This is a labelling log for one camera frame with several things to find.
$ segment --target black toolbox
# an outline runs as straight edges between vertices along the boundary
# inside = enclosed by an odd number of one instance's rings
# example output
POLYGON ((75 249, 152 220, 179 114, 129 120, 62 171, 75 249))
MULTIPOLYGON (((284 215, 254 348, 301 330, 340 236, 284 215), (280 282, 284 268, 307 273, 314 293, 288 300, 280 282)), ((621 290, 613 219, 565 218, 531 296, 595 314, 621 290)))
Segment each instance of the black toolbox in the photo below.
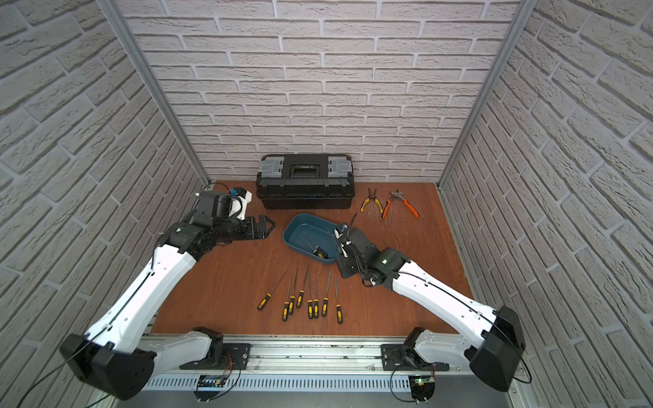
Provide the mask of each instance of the black toolbox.
POLYGON ((256 196, 270 210, 349 208, 352 171, 347 155, 267 155, 256 176, 256 196))

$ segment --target wooden floor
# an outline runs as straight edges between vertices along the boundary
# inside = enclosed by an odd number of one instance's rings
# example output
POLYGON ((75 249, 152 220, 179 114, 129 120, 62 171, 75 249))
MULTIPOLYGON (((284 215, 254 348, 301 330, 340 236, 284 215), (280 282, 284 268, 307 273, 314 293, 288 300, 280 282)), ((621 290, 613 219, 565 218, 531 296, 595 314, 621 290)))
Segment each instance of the wooden floor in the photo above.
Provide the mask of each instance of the wooden floor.
MULTIPOLYGON (((253 182, 231 181, 227 185, 256 190, 253 182)), ((381 221, 378 206, 371 203, 358 215, 354 226, 361 228, 379 249, 388 246, 399 249, 434 277, 471 297, 438 192, 430 183, 357 183, 356 197, 348 210, 266 210, 254 194, 247 214, 269 216, 276 222, 276 229, 265 240, 234 242, 204 255, 170 293, 152 332, 186 333, 193 327, 205 326, 224 334, 406 336, 414 327, 423 326, 434 332, 455 333, 448 324, 415 302, 384 287, 363 287, 357 276, 343 280, 335 264, 319 264, 283 243, 283 231, 301 212, 334 223, 349 222, 354 212, 360 211, 368 187, 378 189, 377 195, 383 205, 390 196, 389 191, 399 188, 420 217, 414 218, 401 202, 394 201, 387 218, 381 221), (329 314, 325 319, 320 316, 317 320, 309 320, 304 304, 287 322, 281 321, 288 288, 286 279, 279 284, 264 310, 257 311, 258 303, 283 272, 291 271, 294 275, 298 268, 297 285, 301 287, 309 263, 313 282, 315 276, 320 279, 319 299, 324 297, 329 268, 338 273, 343 324, 336 321, 333 284, 329 314)), ((216 189, 220 188, 222 186, 217 184, 216 189)))

